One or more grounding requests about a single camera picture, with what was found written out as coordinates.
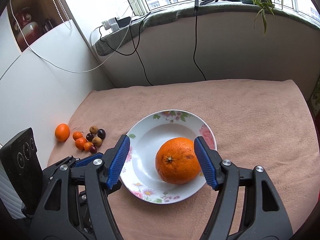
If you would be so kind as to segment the small dark red cherry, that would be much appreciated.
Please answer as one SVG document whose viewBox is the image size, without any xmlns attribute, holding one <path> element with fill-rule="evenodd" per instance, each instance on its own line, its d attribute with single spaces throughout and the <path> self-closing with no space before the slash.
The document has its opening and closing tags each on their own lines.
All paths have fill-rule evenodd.
<svg viewBox="0 0 320 240">
<path fill-rule="evenodd" d="M 97 153 L 97 148 L 96 148 L 94 145 L 91 145 L 91 146 L 89 147 L 89 152 L 90 152 L 91 154 L 96 154 L 96 153 Z"/>
</svg>

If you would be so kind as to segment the small orange kumquat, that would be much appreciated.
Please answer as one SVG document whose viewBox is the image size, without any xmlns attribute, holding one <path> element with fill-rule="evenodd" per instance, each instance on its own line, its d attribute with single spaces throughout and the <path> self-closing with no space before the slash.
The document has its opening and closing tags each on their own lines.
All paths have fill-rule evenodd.
<svg viewBox="0 0 320 240">
<path fill-rule="evenodd" d="M 93 145 L 93 144 L 92 144 L 92 142 L 90 142 L 90 141 L 84 143 L 84 145 L 83 145 L 84 150 L 87 151 L 87 152 L 89 152 L 89 151 L 90 151 L 90 147 L 91 147 L 92 145 Z"/>
</svg>

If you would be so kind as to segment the orange mandarin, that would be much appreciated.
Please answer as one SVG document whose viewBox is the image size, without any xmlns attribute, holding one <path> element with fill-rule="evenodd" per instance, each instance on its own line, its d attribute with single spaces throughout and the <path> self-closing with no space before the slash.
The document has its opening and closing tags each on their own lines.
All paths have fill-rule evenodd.
<svg viewBox="0 0 320 240">
<path fill-rule="evenodd" d="M 81 137 L 76 139 L 75 146 L 78 150 L 83 151 L 84 150 L 84 144 L 87 142 L 86 138 Z"/>
</svg>

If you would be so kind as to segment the dark plum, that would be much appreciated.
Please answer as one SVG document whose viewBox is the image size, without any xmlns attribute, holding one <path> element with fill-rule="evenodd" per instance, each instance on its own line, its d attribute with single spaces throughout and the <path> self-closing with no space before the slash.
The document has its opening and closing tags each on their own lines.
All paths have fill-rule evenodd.
<svg viewBox="0 0 320 240">
<path fill-rule="evenodd" d="M 97 136 L 101 139 L 104 140 L 106 137 L 106 132 L 104 129 L 98 129 L 97 131 Z"/>
</svg>

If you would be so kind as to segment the mandarin with stem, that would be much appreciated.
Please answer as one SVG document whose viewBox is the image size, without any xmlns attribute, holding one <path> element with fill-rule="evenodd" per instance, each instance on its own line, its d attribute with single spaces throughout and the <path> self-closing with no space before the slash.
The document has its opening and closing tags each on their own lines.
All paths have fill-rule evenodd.
<svg viewBox="0 0 320 240">
<path fill-rule="evenodd" d="M 73 134 L 72 134 L 72 137 L 73 137 L 73 140 L 76 141 L 80 138 L 83 137 L 83 133 L 80 132 L 80 131 L 75 131 Z"/>
</svg>

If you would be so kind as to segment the large orange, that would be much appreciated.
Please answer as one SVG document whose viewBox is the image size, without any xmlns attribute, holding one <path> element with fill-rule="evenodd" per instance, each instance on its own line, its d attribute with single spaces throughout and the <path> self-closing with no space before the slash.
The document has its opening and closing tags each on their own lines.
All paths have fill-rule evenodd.
<svg viewBox="0 0 320 240">
<path fill-rule="evenodd" d="M 170 139 L 159 148 L 155 167 L 164 182 L 175 185 L 191 182 L 201 170 L 193 141 L 183 137 Z"/>
</svg>

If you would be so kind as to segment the pink towel table cover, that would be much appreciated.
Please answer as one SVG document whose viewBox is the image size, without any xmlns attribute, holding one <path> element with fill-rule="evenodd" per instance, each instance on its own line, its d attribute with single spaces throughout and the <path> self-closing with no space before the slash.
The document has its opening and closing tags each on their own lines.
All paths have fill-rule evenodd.
<svg viewBox="0 0 320 240">
<path fill-rule="evenodd" d="M 105 151 L 140 119 L 167 109 L 203 119 L 219 154 L 235 165 L 263 166 L 293 230 L 302 226 L 317 204 L 319 146 L 309 108 L 293 81 L 218 80 L 93 91 L 68 124 L 74 131 L 104 128 Z M 184 201 L 157 205 L 122 187 L 108 200 L 124 239 L 199 239 L 216 195 L 204 186 Z"/>
</svg>

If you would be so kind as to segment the dark green sill cloth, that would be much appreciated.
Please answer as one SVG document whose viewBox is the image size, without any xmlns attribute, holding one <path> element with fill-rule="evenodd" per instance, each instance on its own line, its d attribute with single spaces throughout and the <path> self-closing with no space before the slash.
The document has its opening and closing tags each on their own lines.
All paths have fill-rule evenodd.
<svg viewBox="0 0 320 240">
<path fill-rule="evenodd" d="M 235 3 L 154 12 L 131 29 L 106 35 L 94 45 L 99 56 L 129 56 L 134 50 L 150 61 L 262 60 L 319 58 L 319 28 L 276 11 L 253 28 L 256 9 Z"/>
</svg>

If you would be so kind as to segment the green snack bag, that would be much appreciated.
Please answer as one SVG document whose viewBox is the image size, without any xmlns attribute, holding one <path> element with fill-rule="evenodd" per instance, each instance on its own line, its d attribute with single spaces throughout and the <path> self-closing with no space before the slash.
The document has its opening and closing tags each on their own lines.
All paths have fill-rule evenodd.
<svg viewBox="0 0 320 240">
<path fill-rule="evenodd" d="M 316 117 L 319 114 L 320 106 L 320 80 L 318 80 L 315 89 L 309 100 L 309 106 L 311 107 L 313 115 Z"/>
</svg>

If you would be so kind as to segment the white power strip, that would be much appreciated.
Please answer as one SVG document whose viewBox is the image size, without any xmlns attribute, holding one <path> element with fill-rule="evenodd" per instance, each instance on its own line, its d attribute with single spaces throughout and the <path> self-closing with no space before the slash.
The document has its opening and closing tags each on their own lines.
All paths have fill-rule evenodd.
<svg viewBox="0 0 320 240">
<path fill-rule="evenodd" d="M 117 19 L 116 18 L 111 18 L 109 20 L 105 20 L 105 21 L 102 22 L 102 25 L 103 25 L 105 30 L 111 29 L 112 32 L 115 32 L 115 31 L 119 30 L 119 25 L 117 23 Z"/>
</svg>

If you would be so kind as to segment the black power adapter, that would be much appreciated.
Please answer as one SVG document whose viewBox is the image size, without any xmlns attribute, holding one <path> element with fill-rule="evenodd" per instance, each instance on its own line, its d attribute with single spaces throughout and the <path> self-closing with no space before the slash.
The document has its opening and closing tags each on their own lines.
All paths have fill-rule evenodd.
<svg viewBox="0 0 320 240">
<path fill-rule="evenodd" d="M 117 22 L 119 28 L 123 28 L 123 27 L 130 24 L 131 17 L 121 18 L 121 19 L 116 20 L 116 22 Z"/>
</svg>

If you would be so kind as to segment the medium orange by wall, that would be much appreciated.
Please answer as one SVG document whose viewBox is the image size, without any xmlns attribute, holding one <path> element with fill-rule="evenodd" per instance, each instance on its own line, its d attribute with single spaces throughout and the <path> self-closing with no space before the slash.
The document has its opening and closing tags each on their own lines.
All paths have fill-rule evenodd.
<svg viewBox="0 0 320 240">
<path fill-rule="evenodd" d="M 55 129 L 55 137 L 59 142 L 64 142 L 69 138 L 70 129 L 67 124 L 59 124 Z"/>
</svg>

